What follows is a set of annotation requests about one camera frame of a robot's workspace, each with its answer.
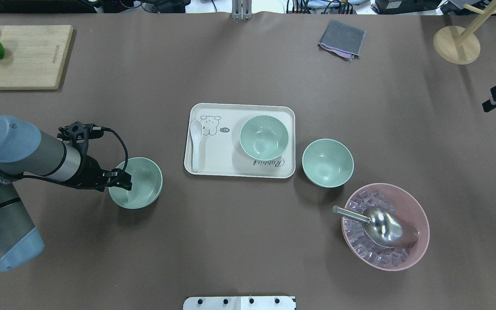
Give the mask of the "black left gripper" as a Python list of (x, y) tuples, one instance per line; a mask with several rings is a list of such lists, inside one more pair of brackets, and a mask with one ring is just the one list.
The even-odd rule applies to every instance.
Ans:
[(66, 141), (65, 155), (57, 170), (57, 183), (76, 189), (95, 189), (103, 192), (104, 188), (132, 190), (131, 175), (123, 169), (104, 170), (97, 160), (87, 155), (89, 140), (99, 139), (109, 128), (95, 124), (73, 122), (59, 127), (57, 138)]

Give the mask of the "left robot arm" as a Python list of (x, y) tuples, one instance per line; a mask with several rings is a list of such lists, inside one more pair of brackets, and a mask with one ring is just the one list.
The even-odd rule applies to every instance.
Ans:
[(131, 190), (131, 176), (123, 168), (104, 170), (87, 153), (89, 140), (105, 132), (112, 129), (73, 122), (51, 137), (30, 122), (0, 116), (0, 271), (10, 271), (44, 249), (14, 182), (37, 179), (99, 192), (110, 187)]

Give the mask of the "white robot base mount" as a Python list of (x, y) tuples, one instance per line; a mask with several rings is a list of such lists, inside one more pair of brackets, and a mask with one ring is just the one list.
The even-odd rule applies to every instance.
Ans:
[(295, 310), (295, 297), (270, 296), (212, 296), (190, 297), (183, 310)]

